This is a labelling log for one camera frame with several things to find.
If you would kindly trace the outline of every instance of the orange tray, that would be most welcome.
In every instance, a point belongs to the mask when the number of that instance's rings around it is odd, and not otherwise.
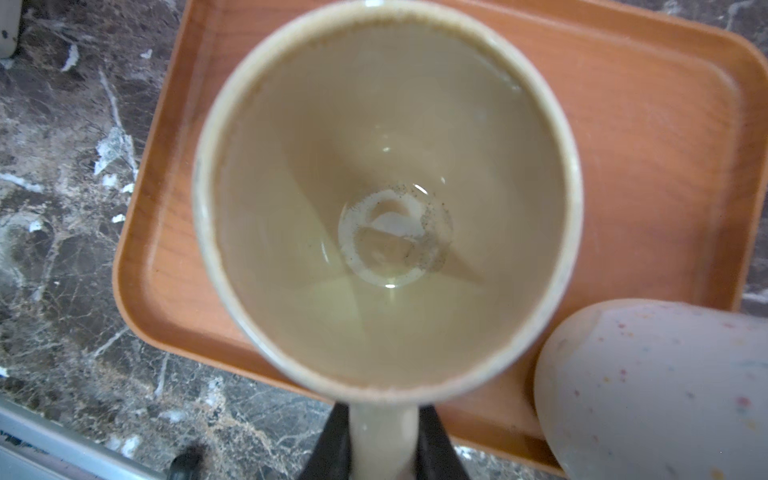
[[[578,142],[584,237],[551,328],[621,297],[737,309],[766,189],[766,59],[739,36],[616,3],[443,3],[533,61]],[[115,298],[142,339],[310,396],[220,304],[197,250],[190,178],[203,120],[238,61],[321,4],[188,0],[114,263]],[[563,475],[533,406],[540,347],[439,410],[456,441]]]

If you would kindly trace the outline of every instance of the black object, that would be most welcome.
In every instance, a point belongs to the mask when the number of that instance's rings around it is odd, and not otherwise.
[[[170,463],[168,480],[197,480],[203,468],[205,447],[190,445]]]
[[[349,407],[336,403],[297,480],[349,480],[351,452]],[[419,409],[416,480],[469,480],[434,406]]]

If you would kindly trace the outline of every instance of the marble countertop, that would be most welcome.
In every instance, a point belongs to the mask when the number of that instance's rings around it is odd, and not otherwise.
[[[632,0],[768,53],[768,2]],[[111,267],[184,0],[25,0],[0,60],[0,391],[158,471],[292,478],[329,406],[157,350],[123,323]],[[763,212],[743,310],[768,316]],[[457,448],[471,476],[553,478]]]

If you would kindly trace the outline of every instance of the white container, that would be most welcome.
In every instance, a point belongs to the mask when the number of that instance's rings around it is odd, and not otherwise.
[[[573,480],[768,478],[768,321],[615,300],[546,342],[535,401]]]

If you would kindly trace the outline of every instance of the ceramic mug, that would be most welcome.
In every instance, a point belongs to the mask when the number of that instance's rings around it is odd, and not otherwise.
[[[574,480],[747,480],[768,471],[768,321],[612,300],[566,319],[536,366],[536,411]]]
[[[301,385],[348,402],[353,476],[412,467],[418,405],[546,326],[582,223],[578,152],[504,38],[426,2],[347,2],[241,61],[197,145],[194,222],[223,304]]]

